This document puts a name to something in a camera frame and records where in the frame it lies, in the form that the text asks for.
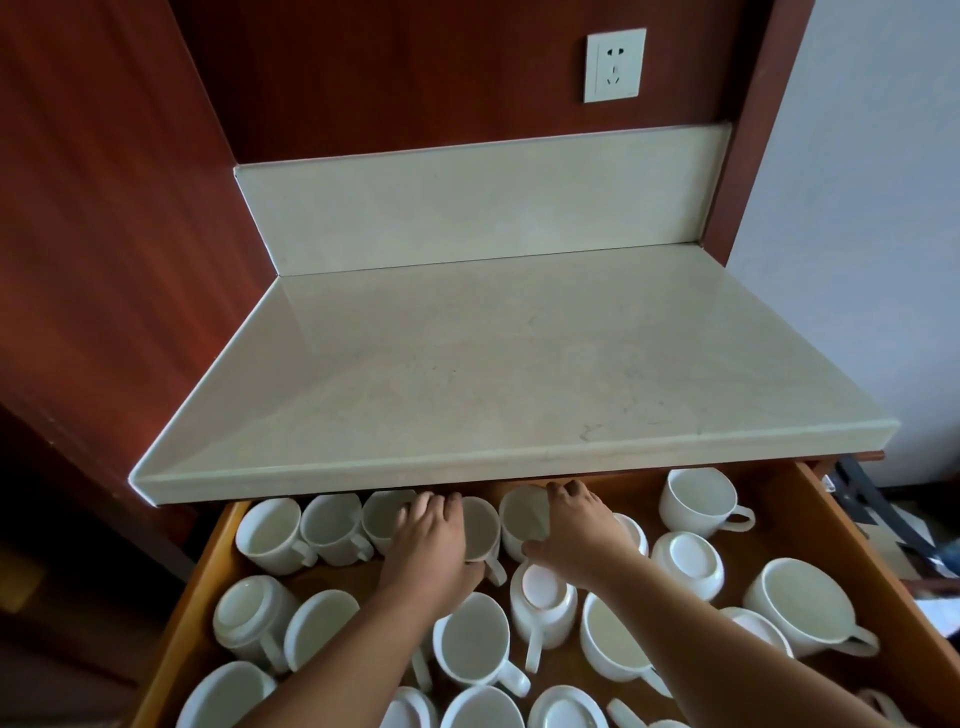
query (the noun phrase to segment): white wall socket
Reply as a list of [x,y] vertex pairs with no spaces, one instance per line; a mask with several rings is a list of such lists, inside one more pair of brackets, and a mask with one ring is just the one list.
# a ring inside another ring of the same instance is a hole
[[584,103],[627,99],[640,92],[646,28],[587,36]]

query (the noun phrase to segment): reddish-brown wood panel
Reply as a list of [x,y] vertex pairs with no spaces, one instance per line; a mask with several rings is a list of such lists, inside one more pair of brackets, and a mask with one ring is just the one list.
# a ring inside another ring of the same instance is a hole
[[5,0],[0,108],[0,400],[136,508],[273,267],[165,0]]
[[730,259],[813,3],[814,0],[776,0],[770,12],[701,238],[704,250],[721,265],[727,265]]
[[[723,117],[769,0],[173,0],[241,162]],[[586,36],[646,28],[640,94],[583,103]]]

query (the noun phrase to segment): mug handle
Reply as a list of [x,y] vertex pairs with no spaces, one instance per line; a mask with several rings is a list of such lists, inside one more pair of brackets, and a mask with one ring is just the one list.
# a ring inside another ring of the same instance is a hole
[[491,580],[495,587],[502,587],[507,583],[507,572],[495,556],[488,556],[484,559],[484,563],[487,565],[487,578]]
[[647,724],[618,697],[607,703],[607,715],[616,728],[647,728]]
[[880,651],[880,638],[869,629],[864,629],[857,624],[846,642],[832,644],[830,647],[853,657],[874,657]]
[[263,654],[267,656],[267,662],[273,668],[274,674],[280,675],[290,669],[287,659],[283,656],[283,649],[276,643],[272,634],[267,632],[260,638],[260,647],[263,649]]
[[350,536],[350,543],[353,544],[353,549],[357,552],[357,558],[360,559],[360,561],[371,560],[373,557],[373,546],[367,539],[359,533],[354,533]]
[[640,677],[646,681],[647,685],[653,688],[655,691],[663,695],[664,697],[673,697],[673,693],[666,687],[666,683],[663,682],[663,678],[657,674],[655,669],[648,669],[640,673]]
[[530,629],[530,643],[527,645],[527,672],[533,674],[540,669],[540,653],[543,651],[543,629],[539,626]]
[[723,522],[720,524],[721,531],[736,531],[737,533],[743,533],[744,531],[749,531],[756,525],[756,514],[752,509],[745,506],[734,506],[733,510],[730,512],[730,515],[743,516],[747,520],[736,523],[731,523],[729,521]]
[[304,566],[310,568],[317,563],[317,552],[300,539],[296,539],[292,544],[290,544],[290,548],[300,555],[300,562]]
[[426,658],[423,657],[423,650],[419,647],[414,650],[413,657],[410,658],[410,664],[414,668],[414,676],[417,678],[417,686],[420,692],[430,692],[433,690],[433,678],[430,677],[430,668],[426,664]]
[[897,703],[894,702],[894,699],[890,697],[886,692],[880,692],[871,690],[870,688],[865,688],[862,691],[856,694],[863,702],[869,705],[871,708],[874,708],[880,711],[880,714],[883,715],[887,720],[889,720],[894,725],[898,726],[909,726],[910,723],[907,722],[906,718],[903,716],[903,713],[900,711],[900,708],[897,707]]
[[526,697],[530,691],[530,678],[512,662],[505,662],[496,673],[496,681],[517,697]]

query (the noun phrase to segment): person's right arm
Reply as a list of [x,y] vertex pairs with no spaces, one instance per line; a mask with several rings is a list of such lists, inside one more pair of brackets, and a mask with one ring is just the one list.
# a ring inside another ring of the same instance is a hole
[[670,579],[582,482],[548,490],[550,536],[526,542],[524,553],[606,602],[694,728],[890,728],[856,697]]

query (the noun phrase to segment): hand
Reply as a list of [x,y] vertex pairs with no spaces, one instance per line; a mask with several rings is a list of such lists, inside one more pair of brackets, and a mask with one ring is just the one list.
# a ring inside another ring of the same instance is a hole
[[459,607],[483,578],[484,563],[466,564],[466,554],[460,494],[421,493],[396,515],[378,591],[409,600],[432,624]]
[[603,567],[618,558],[639,556],[627,530],[610,508],[581,480],[550,483],[550,535],[526,541],[523,553],[575,587],[596,591]]

